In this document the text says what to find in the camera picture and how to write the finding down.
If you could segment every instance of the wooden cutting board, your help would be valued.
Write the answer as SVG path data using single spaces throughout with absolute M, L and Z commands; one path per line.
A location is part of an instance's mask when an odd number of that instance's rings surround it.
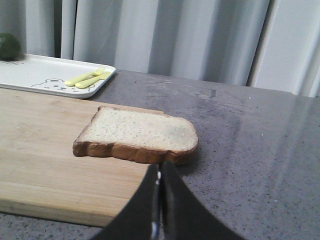
M 0 88 L 0 212 L 101 227 L 120 212 L 148 165 L 73 155 L 98 106 L 133 109 Z

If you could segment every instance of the bread crust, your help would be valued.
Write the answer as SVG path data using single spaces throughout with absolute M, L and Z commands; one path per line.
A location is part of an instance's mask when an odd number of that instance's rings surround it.
M 98 111 L 92 117 L 91 122 L 95 119 L 95 116 L 102 109 L 102 106 L 98 107 Z M 196 133 L 193 125 L 189 122 L 193 131 Z M 127 145 L 118 142 L 91 142 L 81 141 L 80 137 L 83 132 L 90 126 L 88 124 L 73 142 L 73 154 L 76 157 L 114 157 L 117 159 L 123 159 L 128 161 L 134 161 L 141 164 L 158 164 L 164 161 L 172 161 L 176 165 L 185 164 L 189 162 L 193 157 L 198 146 L 198 138 L 196 144 L 192 149 L 186 151 L 172 151 L 167 149 L 152 149 L 133 145 Z

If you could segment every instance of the black object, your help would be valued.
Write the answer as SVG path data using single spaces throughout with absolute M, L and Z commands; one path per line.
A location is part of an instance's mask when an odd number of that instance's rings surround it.
M 205 209 L 175 165 L 152 164 L 124 209 L 91 240 L 244 240 Z

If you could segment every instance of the gray countertop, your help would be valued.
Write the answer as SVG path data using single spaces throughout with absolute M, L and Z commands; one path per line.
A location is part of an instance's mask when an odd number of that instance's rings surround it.
M 198 156 L 178 171 L 248 240 L 320 239 L 320 99 L 118 70 L 92 101 L 193 123 Z M 100 229 L 0 214 L 0 240 L 86 240 Z

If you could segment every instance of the white curtain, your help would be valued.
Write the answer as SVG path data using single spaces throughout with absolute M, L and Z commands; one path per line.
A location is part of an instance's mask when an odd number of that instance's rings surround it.
M 0 0 L 25 53 L 246 85 L 269 0 Z
M 272 1 L 249 83 L 295 95 L 320 95 L 319 0 Z

